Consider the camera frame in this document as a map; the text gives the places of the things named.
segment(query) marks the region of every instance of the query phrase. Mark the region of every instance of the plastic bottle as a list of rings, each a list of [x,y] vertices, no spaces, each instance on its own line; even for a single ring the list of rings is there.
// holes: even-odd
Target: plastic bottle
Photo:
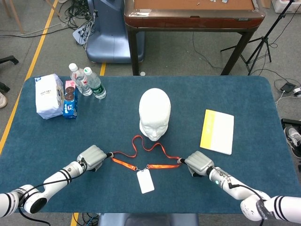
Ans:
[[[92,94],[87,81],[87,77],[83,69],[78,69],[75,63],[69,64],[69,69],[71,71],[70,78],[75,81],[75,84],[82,95],[89,96]]]
[[[91,68],[85,67],[84,73],[87,76],[89,87],[91,88],[94,96],[98,99],[104,99],[107,95],[105,88],[100,81],[100,78],[97,74],[92,72]]]

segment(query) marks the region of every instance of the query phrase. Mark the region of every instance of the sneaker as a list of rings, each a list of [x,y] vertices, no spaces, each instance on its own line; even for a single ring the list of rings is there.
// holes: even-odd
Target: sneaker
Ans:
[[[6,97],[0,92],[0,108],[5,107],[8,104]]]
[[[290,146],[293,154],[297,158],[301,158],[301,135],[300,135],[300,133],[293,126],[286,127],[284,129],[284,133],[286,135],[287,143]]]

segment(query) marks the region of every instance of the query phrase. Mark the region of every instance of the blue felt tablecloth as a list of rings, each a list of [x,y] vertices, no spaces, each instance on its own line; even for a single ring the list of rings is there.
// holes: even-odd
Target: blue felt tablecloth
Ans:
[[[42,119],[35,109],[34,78],[23,86],[9,136],[0,156],[0,193],[37,185],[95,144],[105,152],[133,153],[139,131],[139,100],[150,88],[163,89],[172,110],[159,140],[170,155],[186,158],[196,150],[254,189],[300,196],[301,187],[281,129],[270,85],[261,77],[103,77],[107,97],[79,96],[78,118]],[[232,114],[232,155],[199,147],[205,109]],[[137,140],[139,168],[174,164],[159,148],[151,153]],[[155,190],[141,194],[136,173],[106,160],[97,172],[73,180],[44,207],[44,212],[240,213],[234,200],[208,178],[193,178],[185,165],[151,169]]]

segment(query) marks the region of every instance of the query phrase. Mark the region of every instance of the lanyard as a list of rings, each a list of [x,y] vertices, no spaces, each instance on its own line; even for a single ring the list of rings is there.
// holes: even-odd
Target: lanyard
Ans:
[[[179,167],[179,166],[181,165],[181,162],[180,162],[180,159],[181,159],[181,158],[178,157],[178,156],[170,156],[170,155],[168,155],[168,154],[166,153],[166,151],[165,151],[165,148],[164,148],[163,145],[160,144],[160,143],[155,143],[155,144],[153,145],[153,147],[151,147],[150,149],[147,149],[146,147],[144,147],[143,137],[140,136],[140,135],[136,135],[136,136],[134,136],[133,139],[132,139],[133,149],[135,150],[135,154],[134,154],[134,155],[127,155],[127,154],[124,154],[123,152],[113,152],[114,156],[115,156],[115,154],[118,154],[118,153],[119,153],[119,154],[123,154],[123,155],[125,155],[126,157],[129,157],[129,158],[135,158],[135,157],[137,156],[138,151],[137,151],[137,148],[136,148],[136,146],[135,146],[135,144],[134,144],[134,141],[135,141],[137,138],[141,138],[141,140],[142,140],[142,147],[143,147],[143,149],[144,149],[145,151],[150,152],[150,151],[153,150],[156,146],[159,145],[159,146],[161,147],[163,153],[165,154],[165,156],[166,156],[167,158],[169,158],[169,159],[176,159],[176,160],[177,160],[177,164],[176,164],[176,165],[148,164],[148,165],[146,166],[147,169],[171,169],[171,168],[177,168],[177,167]],[[115,157],[112,157],[111,159],[112,159],[112,161],[114,161],[114,162],[116,162],[116,163],[118,163],[118,164],[121,164],[121,165],[123,165],[123,166],[125,166],[125,167],[127,167],[127,168],[129,168],[129,169],[131,169],[131,170],[133,170],[133,171],[137,171],[137,170],[138,170],[138,167],[133,166],[133,165],[131,165],[131,164],[129,164],[129,163],[126,163],[126,162],[124,162],[124,161],[121,161],[121,160],[119,160],[119,159],[116,159]]]

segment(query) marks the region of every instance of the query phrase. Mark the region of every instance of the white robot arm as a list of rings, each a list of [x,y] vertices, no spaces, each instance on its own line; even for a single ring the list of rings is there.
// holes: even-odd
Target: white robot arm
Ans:
[[[23,207],[31,214],[37,213],[53,195],[73,179],[87,170],[96,171],[101,167],[104,159],[111,155],[112,153],[105,154],[100,148],[92,145],[77,157],[77,161],[71,162],[39,185],[44,186],[44,192],[37,189],[39,186],[24,185],[9,193],[0,194],[0,218],[14,213],[18,207]]]
[[[209,180],[233,198],[243,200],[240,207],[249,220],[277,219],[301,224],[301,198],[270,198],[264,192],[246,186],[221,168],[215,167],[213,161],[199,151],[181,162],[188,165],[192,176],[208,176]]]

